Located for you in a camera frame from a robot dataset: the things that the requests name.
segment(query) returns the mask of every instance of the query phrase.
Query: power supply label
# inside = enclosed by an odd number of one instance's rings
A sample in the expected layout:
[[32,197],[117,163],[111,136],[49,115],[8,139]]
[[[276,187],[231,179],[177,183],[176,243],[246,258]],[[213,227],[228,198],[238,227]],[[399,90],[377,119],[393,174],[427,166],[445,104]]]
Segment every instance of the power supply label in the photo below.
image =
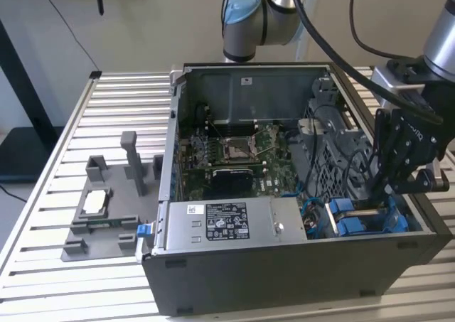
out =
[[206,237],[210,241],[250,238],[246,203],[205,205]]

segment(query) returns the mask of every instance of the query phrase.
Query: cable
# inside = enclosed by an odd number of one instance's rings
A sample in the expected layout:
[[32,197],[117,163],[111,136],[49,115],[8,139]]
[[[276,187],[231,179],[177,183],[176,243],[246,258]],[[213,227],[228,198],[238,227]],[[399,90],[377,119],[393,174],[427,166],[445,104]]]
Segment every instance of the cable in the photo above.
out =
[[308,184],[309,184],[309,181],[310,181],[311,173],[313,173],[314,165],[316,163],[316,152],[317,152],[317,148],[318,148],[317,147],[318,135],[316,133],[316,125],[314,124],[314,116],[313,116],[312,122],[313,122],[313,150],[311,152],[310,169],[308,170],[308,173],[306,174],[305,181],[304,181],[305,194],[307,194],[307,196],[309,198],[318,196],[317,195],[318,194],[318,184],[316,184],[316,186],[315,186],[316,189],[315,189],[314,195],[311,195],[310,192],[308,191]]
[[17,196],[17,195],[14,195],[14,194],[8,192],[8,191],[5,189],[5,187],[3,187],[2,185],[0,185],[0,189],[2,189],[2,191],[5,192],[5,194],[11,196],[12,198],[15,198],[15,199],[17,199],[17,200],[20,200],[20,201],[22,201],[23,203],[27,203],[27,200],[26,200],[26,199],[23,199],[23,198],[21,198],[20,196]]
[[408,112],[414,114],[419,118],[424,119],[427,122],[430,122],[432,124],[442,123],[442,118],[440,116],[437,116],[432,112],[425,111],[417,107],[415,104],[392,94],[391,92],[387,91],[384,87],[381,87],[375,82],[372,82],[371,80],[367,79],[367,77],[365,77],[364,75],[360,74],[355,68],[349,65],[339,54],[337,54],[337,52],[327,43],[327,41],[324,40],[321,34],[319,34],[319,32],[310,22],[309,17],[306,15],[305,8],[301,0],[294,0],[294,3],[296,4],[296,9],[299,14],[300,20],[303,23],[305,29],[310,34],[310,36],[316,41],[319,47],[321,47],[322,50],[329,56],[329,58],[332,59],[339,68],[346,72],[356,82],[366,87],[370,91],[374,92],[378,96],[384,98],[391,104],[394,104],[403,110],[407,110]]
[[389,58],[389,59],[409,58],[404,55],[392,54],[392,53],[387,53],[387,52],[382,52],[380,50],[376,50],[375,48],[364,44],[359,39],[359,37],[357,35],[357,31],[355,30],[355,24],[354,24],[354,0],[349,0],[349,26],[350,26],[350,32],[352,33],[354,40],[363,50],[366,50],[367,52],[370,52],[372,54],[379,55],[380,57]]
[[[360,154],[362,156],[362,159],[363,159],[363,162],[365,163],[365,165],[368,167],[368,159],[367,159],[367,156],[365,156],[365,154],[363,153],[363,150],[362,149],[356,149],[354,150],[354,152],[349,156],[349,159],[348,159],[348,164],[346,165],[346,169],[345,169],[345,172],[343,174],[343,180],[342,180],[342,191],[343,191],[343,194],[346,195],[346,191],[348,190],[348,177],[349,177],[349,170],[352,166],[352,163],[354,161],[354,157],[355,155],[357,154]],[[373,177],[373,174],[371,173],[371,169],[370,167],[368,167],[368,176],[370,178]]]
[[228,10],[228,3],[229,0],[223,0],[221,4],[221,35],[225,36],[225,19],[226,19],[226,11]]
[[61,19],[63,20],[63,22],[65,23],[65,25],[68,27],[68,30],[70,31],[71,35],[73,36],[74,40],[76,41],[76,43],[79,45],[79,47],[82,48],[82,50],[84,51],[84,53],[87,55],[87,57],[90,59],[90,61],[92,62],[92,64],[94,65],[94,67],[97,69],[97,71],[100,70],[100,68],[98,67],[98,65],[96,64],[96,62],[92,59],[92,57],[90,56],[90,54],[88,54],[87,50],[85,50],[84,46],[82,46],[82,44],[79,42],[79,40],[76,38],[76,35],[74,34],[73,30],[71,29],[70,25],[68,24],[68,22],[66,22],[65,18],[63,17],[63,15],[61,14],[61,12],[58,10],[58,8],[55,6],[55,4],[52,2],[52,0],[48,0],[49,3],[52,5],[52,7],[54,7],[55,11],[57,11],[58,15],[61,17]]
[[319,199],[319,198],[316,198],[316,197],[309,198],[307,201],[305,201],[304,205],[303,205],[302,208],[301,208],[301,212],[300,212],[300,213],[301,213],[301,216],[302,216],[302,217],[303,217],[304,214],[305,214],[305,210],[306,210],[306,207],[308,206],[308,204],[311,203],[311,202],[313,202],[313,201],[319,201],[320,203],[322,203],[322,202],[321,202],[321,199]]

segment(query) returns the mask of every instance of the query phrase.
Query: black stand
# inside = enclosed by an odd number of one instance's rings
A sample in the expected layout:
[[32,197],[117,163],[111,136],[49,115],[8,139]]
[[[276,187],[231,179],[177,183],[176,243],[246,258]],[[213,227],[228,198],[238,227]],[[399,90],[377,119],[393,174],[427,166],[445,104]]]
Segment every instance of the black stand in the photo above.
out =
[[35,182],[57,143],[54,129],[35,88],[0,20],[0,67],[33,128],[12,129],[0,144],[0,183]]

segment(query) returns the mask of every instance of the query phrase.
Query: aluminum table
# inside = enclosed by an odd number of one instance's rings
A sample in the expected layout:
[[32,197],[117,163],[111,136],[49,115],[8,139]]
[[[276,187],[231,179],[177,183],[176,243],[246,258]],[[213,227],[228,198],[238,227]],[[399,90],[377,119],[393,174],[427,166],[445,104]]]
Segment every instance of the aluminum table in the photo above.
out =
[[[359,68],[371,76],[369,68]],[[378,103],[355,89],[374,114]],[[7,321],[453,321],[455,241],[428,265],[408,269],[382,297],[322,302],[207,316],[160,316],[134,257],[64,263],[69,224],[85,183],[88,156],[126,163],[124,130],[138,134],[143,161],[164,152],[168,73],[114,74],[90,79],[42,176],[0,254],[0,320]],[[455,233],[455,158],[441,167],[452,187],[428,196]]]

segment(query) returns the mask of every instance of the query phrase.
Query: motherboard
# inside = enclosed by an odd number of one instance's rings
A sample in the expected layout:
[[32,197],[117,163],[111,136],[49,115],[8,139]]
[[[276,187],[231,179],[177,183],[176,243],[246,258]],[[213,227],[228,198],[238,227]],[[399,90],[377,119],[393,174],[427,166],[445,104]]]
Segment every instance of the motherboard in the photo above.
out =
[[[238,136],[239,132],[251,134]],[[211,124],[208,129],[195,129],[179,143],[185,200],[281,197],[298,192],[299,179],[279,124],[253,124],[234,131]]]

